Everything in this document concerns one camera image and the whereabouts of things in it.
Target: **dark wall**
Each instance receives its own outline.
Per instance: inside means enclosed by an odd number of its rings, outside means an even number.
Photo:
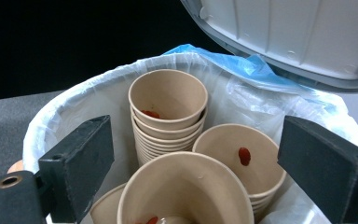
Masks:
[[[65,90],[186,43],[225,52],[179,0],[0,1],[0,99]]]

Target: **plastic bag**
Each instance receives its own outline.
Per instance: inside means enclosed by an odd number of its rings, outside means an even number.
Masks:
[[[343,100],[312,90],[273,74],[263,60],[215,54],[190,45],[164,55],[120,66],[63,92],[44,106],[31,121],[24,138],[24,168],[38,170],[37,160],[85,120],[110,115],[115,161],[95,200],[129,180],[138,169],[130,118],[128,90],[138,76],[157,69],[177,69],[197,77],[209,93],[204,130],[221,123],[257,128],[279,144],[283,118],[293,115],[317,122],[358,146],[358,125],[348,115]],[[287,220],[321,223],[324,216],[290,179],[262,223]]]

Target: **trash bin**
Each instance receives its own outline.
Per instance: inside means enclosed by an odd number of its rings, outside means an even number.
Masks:
[[[339,96],[278,77],[257,55],[245,59],[183,45],[107,71],[51,100],[31,121],[25,135],[24,168],[36,172],[37,160],[79,124],[110,115],[115,161],[95,200],[126,183],[139,167],[130,118],[130,85],[144,73],[165,68],[187,72],[205,85],[210,100],[204,130],[222,123],[239,123],[256,128],[279,145],[284,116],[292,115],[314,121],[358,146],[358,125]],[[290,177],[261,223],[278,220],[328,223]]]

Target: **stack of cups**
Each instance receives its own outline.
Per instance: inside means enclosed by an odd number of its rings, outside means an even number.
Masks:
[[[175,151],[190,151],[202,133],[208,92],[185,72],[146,73],[130,86],[131,121],[140,165]]]

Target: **trash bin lid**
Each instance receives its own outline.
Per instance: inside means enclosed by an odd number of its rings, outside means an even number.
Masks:
[[[358,1],[182,3],[233,54],[260,54],[277,75],[314,89],[358,92]]]

